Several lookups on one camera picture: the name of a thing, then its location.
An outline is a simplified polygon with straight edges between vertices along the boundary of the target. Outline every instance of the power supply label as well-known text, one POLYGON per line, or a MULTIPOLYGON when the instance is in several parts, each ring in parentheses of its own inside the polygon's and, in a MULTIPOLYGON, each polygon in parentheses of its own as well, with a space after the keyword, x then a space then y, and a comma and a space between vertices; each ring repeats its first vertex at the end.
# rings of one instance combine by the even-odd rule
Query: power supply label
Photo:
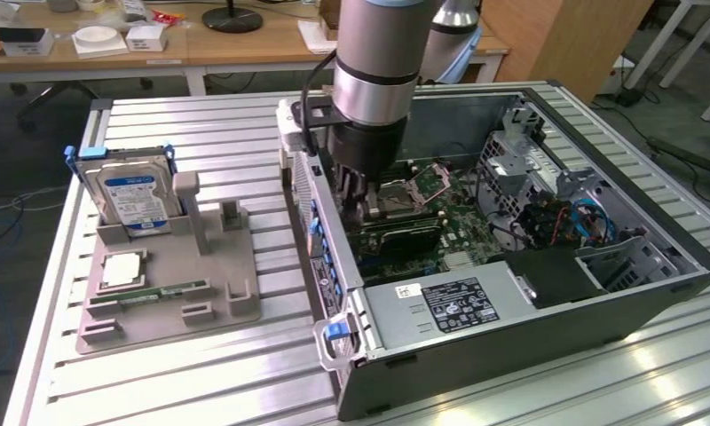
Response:
POLYGON ((429 310, 444 333, 463 330, 500 316, 476 278, 421 289, 429 310))

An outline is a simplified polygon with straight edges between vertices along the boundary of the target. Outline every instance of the black device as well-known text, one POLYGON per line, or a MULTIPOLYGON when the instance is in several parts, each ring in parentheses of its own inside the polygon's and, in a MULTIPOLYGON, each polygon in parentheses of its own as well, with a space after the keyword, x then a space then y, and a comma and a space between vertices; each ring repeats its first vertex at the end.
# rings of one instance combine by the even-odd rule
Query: black device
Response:
POLYGON ((45 36, 45 28, 0 28, 3 43, 39 43, 45 36))
POLYGON ((203 14, 203 23, 223 33, 248 33, 263 27, 263 17, 251 9, 235 7, 235 0, 227 0, 227 7, 219 7, 203 14))

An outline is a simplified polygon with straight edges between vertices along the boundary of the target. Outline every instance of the hard drive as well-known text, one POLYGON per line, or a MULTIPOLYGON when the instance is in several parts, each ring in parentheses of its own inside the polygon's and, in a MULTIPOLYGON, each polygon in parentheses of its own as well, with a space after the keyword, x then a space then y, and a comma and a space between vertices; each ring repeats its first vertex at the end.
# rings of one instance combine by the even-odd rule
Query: hard drive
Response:
POLYGON ((67 164, 87 187, 104 225, 123 225, 132 237, 171 232, 168 218, 184 215, 173 191, 171 146, 111 150, 67 148, 67 164))

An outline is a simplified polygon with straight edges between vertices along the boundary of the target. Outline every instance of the wooden cabinet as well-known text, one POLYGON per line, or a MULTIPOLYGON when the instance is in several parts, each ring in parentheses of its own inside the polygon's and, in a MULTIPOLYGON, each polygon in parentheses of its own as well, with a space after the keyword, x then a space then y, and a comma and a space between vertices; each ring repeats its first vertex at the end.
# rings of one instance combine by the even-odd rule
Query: wooden cabinet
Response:
POLYGON ((484 0, 483 17, 511 46, 496 82, 559 80, 589 102, 652 0, 484 0))

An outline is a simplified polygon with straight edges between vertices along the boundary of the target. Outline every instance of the white sticker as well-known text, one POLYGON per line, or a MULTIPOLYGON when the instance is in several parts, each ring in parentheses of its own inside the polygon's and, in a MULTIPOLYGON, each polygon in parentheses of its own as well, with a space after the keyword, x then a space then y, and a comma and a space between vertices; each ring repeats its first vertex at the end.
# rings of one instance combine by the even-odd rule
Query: white sticker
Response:
POLYGON ((152 176, 117 177, 105 180, 119 219, 133 229, 163 226, 168 220, 164 201, 153 195, 157 182, 152 176))
POLYGON ((151 59, 147 61, 147 65, 179 65, 180 59, 151 59))
POLYGON ((397 286, 395 287, 395 291, 397 291, 397 297, 404 299, 405 297, 413 297, 421 295, 421 285, 419 282, 413 284, 408 284, 407 286, 397 286))

